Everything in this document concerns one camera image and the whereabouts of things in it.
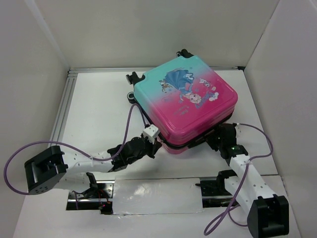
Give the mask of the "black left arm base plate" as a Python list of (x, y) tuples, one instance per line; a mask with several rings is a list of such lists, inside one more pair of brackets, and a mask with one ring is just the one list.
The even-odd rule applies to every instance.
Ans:
[(98, 210), (100, 214), (113, 214), (113, 180), (96, 180), (93, 173), (83, 174), (83, 179), (80, 185), (85, 185), (88, 182), (88, 188), (83, 192), (69, 191), (66, 211), (88, 211)]

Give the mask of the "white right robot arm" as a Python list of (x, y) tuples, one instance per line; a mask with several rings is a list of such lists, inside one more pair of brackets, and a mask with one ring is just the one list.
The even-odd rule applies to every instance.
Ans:
[(220, 152), (229, 170), (216, 177), (216, 189), (221, 194), (232, 195), (224, 212), (208, 223), (204, 235), (210, 235), (229, 215), (240, 206), (247, 215), (247, 228), (254, 238), (272, 238), (289, 234), (289, 202), (284, 195), (277, 195), (259, 174), (253, 160), (243, 145), (237, 143), (236, 123), (218, 125), (206, 138), (214, 151)]

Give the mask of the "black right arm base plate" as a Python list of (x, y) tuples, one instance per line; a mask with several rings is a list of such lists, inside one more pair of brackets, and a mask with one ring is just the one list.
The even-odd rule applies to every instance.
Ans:
[[(229, 179), (232, 179), (235, 188), (233, 192), (225, 188), (225, 182), (229, 182)], [(220, 171), (214, 178), (200, 178), (195, 186), (201, 190), (203, 208), (227, 207), (240, 182), (241, 179), (233, 170)]]

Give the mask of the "pink hard-shell suitcase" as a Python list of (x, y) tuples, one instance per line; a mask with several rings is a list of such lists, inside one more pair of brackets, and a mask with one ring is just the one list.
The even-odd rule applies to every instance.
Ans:
[(170, 154), (203, 142), (204, 136), (228, 120), (238, 101), (236, 91), (200, 57), (186, 49), (142, 76), (126, 76), (133, 103), (159, 129), (158, 139)]

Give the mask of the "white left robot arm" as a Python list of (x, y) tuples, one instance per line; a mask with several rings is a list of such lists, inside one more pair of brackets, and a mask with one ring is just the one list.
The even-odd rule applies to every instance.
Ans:
[(39, 195), (60, 188), (94, 197), (98, 192), (94, 172), (118, 172), (145, 156), (153, 159), (161, 146), (157, 139), (134, 137), (109, 149), (112, 159), (107, 161), (96, 161), (81, 152), (64, 153), (60, 146), (51, 146), (24, 164), (28, 192)]

